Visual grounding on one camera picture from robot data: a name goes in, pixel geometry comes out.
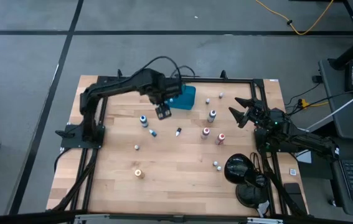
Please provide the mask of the white rod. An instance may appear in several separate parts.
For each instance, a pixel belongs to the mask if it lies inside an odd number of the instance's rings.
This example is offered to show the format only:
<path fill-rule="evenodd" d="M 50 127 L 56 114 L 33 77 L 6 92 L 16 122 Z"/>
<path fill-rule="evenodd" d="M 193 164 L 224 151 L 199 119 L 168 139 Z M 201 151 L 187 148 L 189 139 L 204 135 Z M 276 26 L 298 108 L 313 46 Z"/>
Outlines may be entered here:
<path fill-rule="evenodd" d="M 343 110 L 346 106 L 348 106 L 349 104 L 353 103 L 353 99 L 349 100 L 347 103 L 343 104 L 341 107 L 339 107 L 337 110 L 333 111 L 331 114 L 327 115 L 326 117 L 320 119 L 319 121 L 315 122 L 314 124 L 310 125 L 309 127 L 307 127 L 306 129 L 301 129 L 305 132 L 310 132 L 311 129 L 315 126 L 317 126 L 318 124 L 322 123 L 323 121 L 327 120 L 328 118 L 332 117 L 333 115 L 337 114 L 338 112 L 340 112 L 341 110 Z"/>

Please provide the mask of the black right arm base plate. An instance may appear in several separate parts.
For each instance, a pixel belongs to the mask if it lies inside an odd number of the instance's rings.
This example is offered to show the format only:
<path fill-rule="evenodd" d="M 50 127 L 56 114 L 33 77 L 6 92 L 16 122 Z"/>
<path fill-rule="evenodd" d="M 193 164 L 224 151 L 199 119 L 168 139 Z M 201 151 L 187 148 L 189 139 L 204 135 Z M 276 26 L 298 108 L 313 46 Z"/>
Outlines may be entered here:
<path fill-rule="evenodd" d="M 272 138 L 271 134 L 268 134 L 265 129 L 255 129 L 254 136 L 257 151 L 260 154 L 266 152 L 299 152 L 298 146 Z"/>

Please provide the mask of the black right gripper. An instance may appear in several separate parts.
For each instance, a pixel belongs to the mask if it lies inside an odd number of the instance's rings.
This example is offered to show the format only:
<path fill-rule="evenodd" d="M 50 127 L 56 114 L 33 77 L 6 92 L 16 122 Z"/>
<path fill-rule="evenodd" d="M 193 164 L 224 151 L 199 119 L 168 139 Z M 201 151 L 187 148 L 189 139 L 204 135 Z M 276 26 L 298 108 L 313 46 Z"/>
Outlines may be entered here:
<path fill-rule="evenodd" d="M 239 128 L 243 128 L 248 120 L 261 128 L 276 128 L 286 122 L 284 111 L 278 108 L 269 109 L 263 101 L 257 100 L 256 98 L 243 99 L 238 97 L 235 97 L 235 100 L 242 107 L 248 107 L 245 113 L 232 107 L 228 108 Z"/>

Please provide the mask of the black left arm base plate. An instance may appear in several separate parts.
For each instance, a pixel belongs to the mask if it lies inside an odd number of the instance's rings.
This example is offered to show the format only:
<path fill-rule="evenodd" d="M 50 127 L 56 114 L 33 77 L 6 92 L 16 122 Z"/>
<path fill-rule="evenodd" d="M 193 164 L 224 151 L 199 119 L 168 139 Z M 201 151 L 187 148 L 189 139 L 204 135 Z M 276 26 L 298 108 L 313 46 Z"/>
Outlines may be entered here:
<path fill-rule="evenodd" d="M 56 130 L 55 133 L 62 138 L 61 147 L 99 149 L 103 145 L 105 127 L 97 126 L 93 133 L 84 134 L 81 124 L 69 124 L 64 131 Z"/>

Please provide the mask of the yellow power plug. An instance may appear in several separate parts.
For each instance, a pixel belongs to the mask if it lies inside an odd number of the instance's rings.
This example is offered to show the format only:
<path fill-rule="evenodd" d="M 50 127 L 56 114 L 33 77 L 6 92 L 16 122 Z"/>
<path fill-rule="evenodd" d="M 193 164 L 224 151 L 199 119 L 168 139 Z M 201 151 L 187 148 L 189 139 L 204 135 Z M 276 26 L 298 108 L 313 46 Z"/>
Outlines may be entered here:
<path fill-rule="evenodd" d="M 327 104 L 328 104 L 328 102 L 311 104 L 311 103 L 307 102 L 305 99 L 298 100 L 298 106 L 299 106 L 299 108 L 302 108 L 302 109 L 306 109 L 309 107 L 318 107 L 318 106 L 323 106 L 323 105 L 327 105 Z"/>

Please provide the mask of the black desk lamp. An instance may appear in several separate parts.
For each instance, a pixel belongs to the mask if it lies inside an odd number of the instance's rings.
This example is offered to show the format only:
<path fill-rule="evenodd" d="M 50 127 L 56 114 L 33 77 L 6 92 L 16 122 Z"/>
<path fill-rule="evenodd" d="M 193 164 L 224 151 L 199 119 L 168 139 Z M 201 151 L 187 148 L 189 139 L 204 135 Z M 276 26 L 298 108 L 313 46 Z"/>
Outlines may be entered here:
<path fill-rule="evenodd" d="M 236 185 L 237 200 L 249 208 L 268 206 L 268 179 L 254 168 L 253 162 L 243 154 L 232 155 L 225 163 L 224 176 Z"/>

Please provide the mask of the white paper sheet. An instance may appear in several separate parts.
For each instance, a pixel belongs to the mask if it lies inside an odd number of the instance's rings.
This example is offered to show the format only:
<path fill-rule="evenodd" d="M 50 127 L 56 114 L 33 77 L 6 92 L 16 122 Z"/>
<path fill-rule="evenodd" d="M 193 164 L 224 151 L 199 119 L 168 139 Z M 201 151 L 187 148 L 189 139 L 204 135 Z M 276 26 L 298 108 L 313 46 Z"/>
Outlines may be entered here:
<path fill-rule="evenodd" d="M 295 157 L 298 160 L 298 162 L 307 163 L 307 164 L 312 163 L 311 151 L 305 150 L 302 152 L 297 152 L 295 154 Z"/>

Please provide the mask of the dark gray side desk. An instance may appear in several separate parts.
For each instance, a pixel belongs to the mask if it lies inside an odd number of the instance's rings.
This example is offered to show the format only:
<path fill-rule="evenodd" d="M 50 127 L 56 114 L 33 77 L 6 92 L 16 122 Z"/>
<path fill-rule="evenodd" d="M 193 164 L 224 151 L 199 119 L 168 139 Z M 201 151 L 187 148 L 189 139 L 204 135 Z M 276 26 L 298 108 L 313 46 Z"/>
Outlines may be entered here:
<path fill-rule="evenodd" d="M 345 71 L 333 69 L 328 60 L 318 62 L 331 111 L 353 99 L 353 93 L 345 91 Z M 353 103 L 332 116 L 337 133 L 342 138 L 353 139 Z"/>

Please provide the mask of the flat black phone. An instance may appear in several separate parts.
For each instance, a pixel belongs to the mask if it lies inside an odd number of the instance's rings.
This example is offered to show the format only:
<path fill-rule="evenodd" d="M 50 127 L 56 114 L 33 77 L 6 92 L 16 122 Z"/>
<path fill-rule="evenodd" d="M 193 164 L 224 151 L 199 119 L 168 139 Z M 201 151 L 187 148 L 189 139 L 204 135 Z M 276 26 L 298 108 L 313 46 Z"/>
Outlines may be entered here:
<path fill-rule="evenodd" d="M 299 204 L 304 202 L 298 183 L 284 184 L 284 188 L 295 203 Z"/>

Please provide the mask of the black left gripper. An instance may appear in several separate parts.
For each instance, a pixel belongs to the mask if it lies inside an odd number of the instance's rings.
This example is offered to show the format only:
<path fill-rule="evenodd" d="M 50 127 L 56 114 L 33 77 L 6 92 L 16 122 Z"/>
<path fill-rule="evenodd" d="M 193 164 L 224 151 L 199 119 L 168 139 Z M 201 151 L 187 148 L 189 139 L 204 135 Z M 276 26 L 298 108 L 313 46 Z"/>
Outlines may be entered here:
<path fill-rule="evenodd" d="M 162 78 L 152 85 L 151 103 L 158 105 L 155 108 L 159 120 L 172 116 L 168 104 L 164 103 L 170 98 L 174 98 L 182 93 L 182 81 L 176 78 Z"/>

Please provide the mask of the black aluminium table frame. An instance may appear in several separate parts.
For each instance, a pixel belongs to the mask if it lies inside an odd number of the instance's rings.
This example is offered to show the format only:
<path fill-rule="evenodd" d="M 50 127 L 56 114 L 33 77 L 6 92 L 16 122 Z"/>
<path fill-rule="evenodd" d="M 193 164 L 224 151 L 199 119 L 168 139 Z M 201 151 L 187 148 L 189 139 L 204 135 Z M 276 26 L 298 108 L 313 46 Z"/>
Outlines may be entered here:
<path fill-rule="evenodd" d="M 239 203 L 235 185 L 224 177 L 224 165 L 231 155 L 250 155 L 256 150 L 252 123 L 239 128 L 228 108 L 238 107 L 235 97 L 252 96 L 266 100 L 272 108 L 282 108 L 279 82 L 195 78 L 189 85 L 196 88 L 192 109 L 173 109 L 172 116 L 164 120 L 157 118 L 148 98 L 137 92 L 101 100 L 96 118 L 105 127 L 103 145 L 99 149 L 70 149 L 59 159 L 47 208 L 60 203 L 89 159 L 96 156 L 92 174 L 75 196 L 73 208 L 171 218 L 257 216 L 256 210 Z M 213 123 L 207 121 L 211 110 L 217 113 Z M 142 115 L 147 117 L 147 128 L 141 125 Z M 176 137 L 178 128 L 182 130 Z M 207 139 L 201 138 L 204 128 L 210 129 Z M 224 143 L 216 145 L 221 133 Z M 136 169 L 145 173 L 144 179 L 135 176 Z"/>

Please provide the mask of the blue plastic bin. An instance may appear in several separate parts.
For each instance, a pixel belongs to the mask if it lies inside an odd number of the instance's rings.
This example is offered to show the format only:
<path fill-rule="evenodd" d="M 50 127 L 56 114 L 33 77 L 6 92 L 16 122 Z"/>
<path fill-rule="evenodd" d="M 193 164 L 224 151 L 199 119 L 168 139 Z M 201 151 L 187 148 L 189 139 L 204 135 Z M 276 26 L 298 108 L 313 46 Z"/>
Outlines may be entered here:
<path fill-rule="evenodd" d="M 167 100 L 167 104 L 171 108 L 177 108 L 182 110 L 191 110 L 195 104 L 195 93 L 196 88 L 190 85 L 182 86 L 182 93 L 179 96 L 175 96 L 174 102 L 170 103 L 169 99 Z"/>

